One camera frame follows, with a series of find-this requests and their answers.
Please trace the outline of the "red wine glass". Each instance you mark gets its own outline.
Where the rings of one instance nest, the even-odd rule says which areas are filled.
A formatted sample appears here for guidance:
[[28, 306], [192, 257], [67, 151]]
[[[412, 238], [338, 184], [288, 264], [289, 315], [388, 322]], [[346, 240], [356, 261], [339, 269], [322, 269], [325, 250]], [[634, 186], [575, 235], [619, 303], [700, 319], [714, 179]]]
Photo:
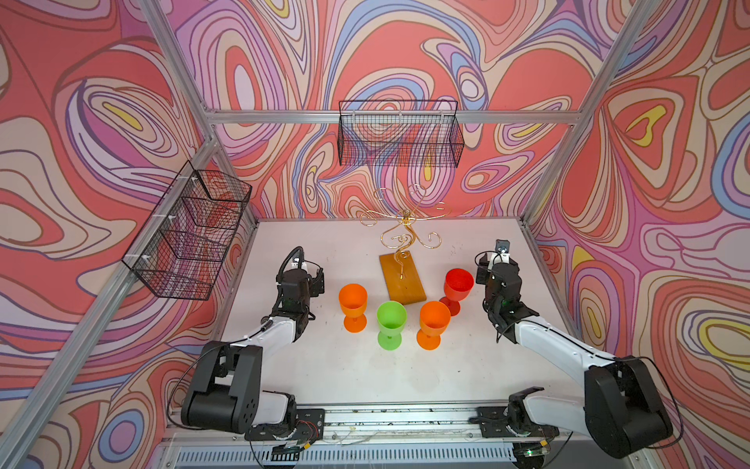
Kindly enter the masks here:
[[443, 298], [439, 302], [447, 306], [451, 316], [461, 311], [461, 302], [471, 293], [475, 285], [473, 275], [464, 269], [452, 269], [445, 275]]

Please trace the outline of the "orange wine glass front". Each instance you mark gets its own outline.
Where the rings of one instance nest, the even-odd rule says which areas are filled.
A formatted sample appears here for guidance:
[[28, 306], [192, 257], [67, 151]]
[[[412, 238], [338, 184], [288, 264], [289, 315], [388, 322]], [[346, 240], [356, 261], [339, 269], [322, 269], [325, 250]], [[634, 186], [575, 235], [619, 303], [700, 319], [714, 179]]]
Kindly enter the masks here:
[[367, 326], [365, 311], [367, 309], [368, 294], [362, 285], [350, 283], [339, 292], [341, 311], [345, 315], [345, 330], [351, 333], [362, 332]]

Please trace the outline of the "orange wine glass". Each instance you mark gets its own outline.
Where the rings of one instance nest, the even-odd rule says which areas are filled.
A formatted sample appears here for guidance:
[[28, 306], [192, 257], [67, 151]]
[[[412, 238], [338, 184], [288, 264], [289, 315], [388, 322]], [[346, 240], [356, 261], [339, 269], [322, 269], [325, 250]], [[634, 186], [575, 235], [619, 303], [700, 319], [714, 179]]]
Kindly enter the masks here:
[[362, 285], [350, 283], [339, 292], [341, 311], [345, 315], [345, 330], [351, 333], [362, 332], [367, 326], [365, 311], [367, 309], [368, 294]]
[[428, 351], [433, 351], [441, 345], [441, 335], [450, 324], [449, 308], [439, 302], [426, 303], [420, 310], [420, 328], [416, 335], [418, 345]]

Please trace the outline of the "orange wine glass back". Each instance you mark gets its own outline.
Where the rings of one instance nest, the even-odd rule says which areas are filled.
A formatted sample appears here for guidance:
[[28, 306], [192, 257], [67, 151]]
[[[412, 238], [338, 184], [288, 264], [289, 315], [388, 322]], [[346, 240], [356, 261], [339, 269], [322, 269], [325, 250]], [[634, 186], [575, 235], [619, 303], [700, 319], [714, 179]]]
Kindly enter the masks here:
[[428, 351], [433, 351], [441, 345], [441, 335], [450, 324], [449, 308], [439, 302], [426, 303], [420, 310], [420, 328], [416, 335], [418, 345]]

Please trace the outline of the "green wine glass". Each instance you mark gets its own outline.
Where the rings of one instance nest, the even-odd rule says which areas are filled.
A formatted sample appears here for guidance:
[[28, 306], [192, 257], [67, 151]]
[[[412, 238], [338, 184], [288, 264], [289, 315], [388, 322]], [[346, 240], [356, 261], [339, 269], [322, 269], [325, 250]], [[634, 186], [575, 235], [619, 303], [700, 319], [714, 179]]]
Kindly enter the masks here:
[[379, 306], [376, 316], [378, 344], [386, 351], [395, 351], [402, 345], [402, 332], [408, 320], [406, 308], [396, 301], [388, 301]]

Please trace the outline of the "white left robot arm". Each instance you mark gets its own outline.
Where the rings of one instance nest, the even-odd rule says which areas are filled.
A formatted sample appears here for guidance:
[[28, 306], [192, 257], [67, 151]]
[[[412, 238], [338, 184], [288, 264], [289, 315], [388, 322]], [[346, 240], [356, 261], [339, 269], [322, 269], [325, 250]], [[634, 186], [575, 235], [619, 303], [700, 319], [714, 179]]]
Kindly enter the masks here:
[[173, 425], [191, 431], [221, 431], [250, 437], [258, 432], [276, 440], [295, 438], [303, 428], [296, 398], [288, 393], [265, 391], [264, 363], [275, 353], [297, 342], [316, 319], [312, 300], [325, 292], [324, 269], [294, 247], [275, 275], [277, 296], [271, 312], [258, 330], [234, 341], [210, 341], [184, 373], [191, 377], [180, 418], [166, 416]]

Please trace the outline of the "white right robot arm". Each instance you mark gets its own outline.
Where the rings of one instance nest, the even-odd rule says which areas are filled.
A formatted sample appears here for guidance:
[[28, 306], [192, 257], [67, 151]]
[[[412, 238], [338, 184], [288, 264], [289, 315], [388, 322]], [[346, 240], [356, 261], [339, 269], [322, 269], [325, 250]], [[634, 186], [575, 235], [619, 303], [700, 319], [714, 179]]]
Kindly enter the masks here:
[[523, 303], [520, 267], [508, 253], [483, 251], [475, 258], [482, 308], [498, 340], [533, 351], [581, 388], [579, 397], [547, 396], [540, 386], [515, 392], [500, 420], [525, 436], [542, 426], [591, 438], [607, 455], [623, 458], [641, 449], [668, 449], [681, 442], [684, 424], [673, 420], [659, 394], [655, 365], [617, 357], [555, 328]]

